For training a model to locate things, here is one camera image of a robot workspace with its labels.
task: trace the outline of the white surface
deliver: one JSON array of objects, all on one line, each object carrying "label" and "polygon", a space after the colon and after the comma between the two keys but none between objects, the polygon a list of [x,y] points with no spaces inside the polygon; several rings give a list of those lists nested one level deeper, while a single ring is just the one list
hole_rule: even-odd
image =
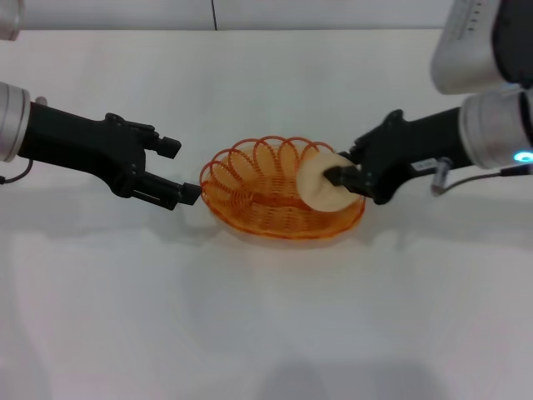
[{"label": "white surface", "polygon": [[[214,0],[219,29],[437,28],[451,0]],[[30,29],[214,28],[211,0],[26,0]]]},{"label": "white surface", "polygon": [[211,0],[25,0],[26,29],[213,30]]},{"label": "white surface", "polygon": [[[25,32],[0,43],[0,77],[68,112],[154,124],[183,149],[150,170],[195,180],[241,138],[347,149],[395,108],[458,105],[430,84],[437,36]],[[37,165],[0,188],[0,398],[528,398],[533,187],[476,182],[436,200],[430,181],[305,245]]]},{"label": "white surface", "polygon": [[219,29],[440,28],[452,4],[452,0],[214,1]]}]

